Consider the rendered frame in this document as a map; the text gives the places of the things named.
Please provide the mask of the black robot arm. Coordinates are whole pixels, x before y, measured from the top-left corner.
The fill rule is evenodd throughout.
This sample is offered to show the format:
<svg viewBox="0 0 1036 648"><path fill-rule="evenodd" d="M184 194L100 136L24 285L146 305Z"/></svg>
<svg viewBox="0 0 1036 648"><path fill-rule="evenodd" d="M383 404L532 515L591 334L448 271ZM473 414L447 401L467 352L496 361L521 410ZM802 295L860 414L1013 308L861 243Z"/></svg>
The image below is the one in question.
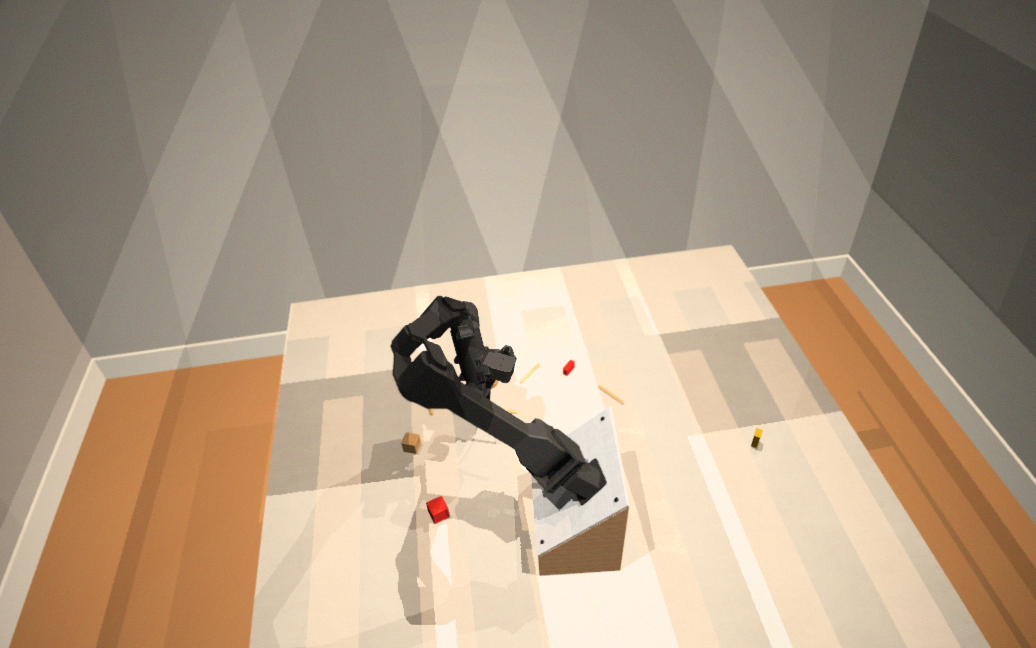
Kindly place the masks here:
<svg viewBox="0 0 1036 648"><path fill-rule="evenodd" d="M401 395L423 408L447 408L474 427L512 447L523 464L547 494L563 486L576 494L580 505L604 488L607 481L594 458L585 460L578 443L541 419L525 423L459 381L440 345L428 341L440 338L450 328L455 353L480 353L483 340L478 309L472 302L436 295L423 313L397 333L392 341L393 377ZM410 356L419 346L426 350ZM509 383L516 355L503 345L496 353L485 348L478 363L479 381L487 377ZM487 376L487 377L486 377Z"/></svg>

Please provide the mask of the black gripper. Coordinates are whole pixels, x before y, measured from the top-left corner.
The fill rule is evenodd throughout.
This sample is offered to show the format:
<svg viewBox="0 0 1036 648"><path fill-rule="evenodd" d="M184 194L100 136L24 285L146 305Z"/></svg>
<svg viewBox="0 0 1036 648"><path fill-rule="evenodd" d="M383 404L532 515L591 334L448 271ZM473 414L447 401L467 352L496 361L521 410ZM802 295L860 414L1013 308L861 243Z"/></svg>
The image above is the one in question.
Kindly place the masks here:
<svg viewBox="0 0 1036 648"><path fill-rule="evenodd" d="M490 379L487 376L486 381L479 381L478 377L478 363L480 363L481 356L485 358L486 356L485 348L486 346L484 346L480 353L476 353L474 355L470 356L460 356L456 354L454 358L454 364L459 364L461 370L461 373L458 377L459 381L465 381L466 382L465 385L467 385L476 392L478 392L479 394L490 400L491 386L495 383L495 381Z"/></svg>

